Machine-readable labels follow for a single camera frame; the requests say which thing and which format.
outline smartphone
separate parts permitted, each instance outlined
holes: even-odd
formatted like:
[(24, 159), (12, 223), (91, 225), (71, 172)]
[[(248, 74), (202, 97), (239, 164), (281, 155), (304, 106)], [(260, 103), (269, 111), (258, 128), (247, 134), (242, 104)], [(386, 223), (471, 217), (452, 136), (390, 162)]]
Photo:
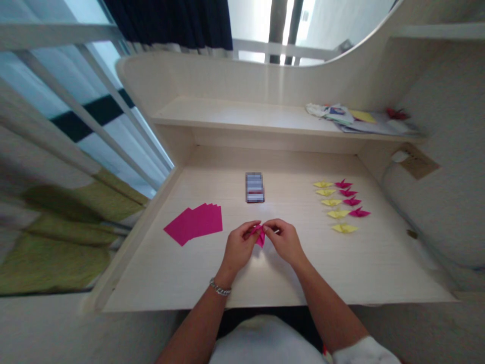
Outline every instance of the smartphone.
[(264, 202), (263, 175), (258, 172), (246, 172), (246, 202)]

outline left hand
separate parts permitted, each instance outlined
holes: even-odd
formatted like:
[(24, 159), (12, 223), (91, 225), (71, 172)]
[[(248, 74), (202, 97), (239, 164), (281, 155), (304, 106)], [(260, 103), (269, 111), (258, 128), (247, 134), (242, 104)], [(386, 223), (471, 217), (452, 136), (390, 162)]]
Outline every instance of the left hand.
[(245, 222), (237, 229), (231, 231), (227, 238), (226, 251), (222, 259), (221, 267), (214, 277), (216, 285), (223, 289), (229, 289), (236, 278), (236, 274), (247, 264), (254, 244), (256, 243), (261, 230), (251, 235), (251, 231), (260, 220)]

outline dark blue curtain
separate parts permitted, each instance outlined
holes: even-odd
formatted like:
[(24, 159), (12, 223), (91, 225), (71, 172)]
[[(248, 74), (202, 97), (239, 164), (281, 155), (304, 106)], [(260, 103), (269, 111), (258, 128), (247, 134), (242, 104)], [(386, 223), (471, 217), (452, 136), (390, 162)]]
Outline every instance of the dark blue curtain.
[(104, 0), (124, 37), (152, 45), (232, 51), (227, 0)]

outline white shirt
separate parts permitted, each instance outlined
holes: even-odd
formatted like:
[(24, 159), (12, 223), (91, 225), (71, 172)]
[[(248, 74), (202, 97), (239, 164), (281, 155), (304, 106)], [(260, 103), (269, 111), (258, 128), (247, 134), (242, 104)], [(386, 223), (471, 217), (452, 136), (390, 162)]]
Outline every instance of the white shirt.
[[(400, 364), (387, 349), (368, 336), (333, 353), (335, 364)], [(328, 364), (322, 353), (275, 316), (244, 321), (216, 342), (210, 364), (278, 363)]]

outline bracelet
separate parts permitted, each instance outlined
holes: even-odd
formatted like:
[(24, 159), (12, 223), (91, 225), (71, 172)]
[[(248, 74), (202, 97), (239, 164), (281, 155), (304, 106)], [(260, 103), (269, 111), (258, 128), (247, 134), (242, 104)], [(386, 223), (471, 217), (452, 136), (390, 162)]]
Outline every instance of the bracelet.
[(211, 281), (209, 282), (209, 285), (216, 290), (217, 294), (220, 294), (221, 296), (227, 297), (227, 296), (229, 296), (231, 294), (231, 290), (230, 289), (223, 290), (222, 288), (220, 288), (219, 286), (217, 286), (214, 283), (214, 278), (211, 278)]

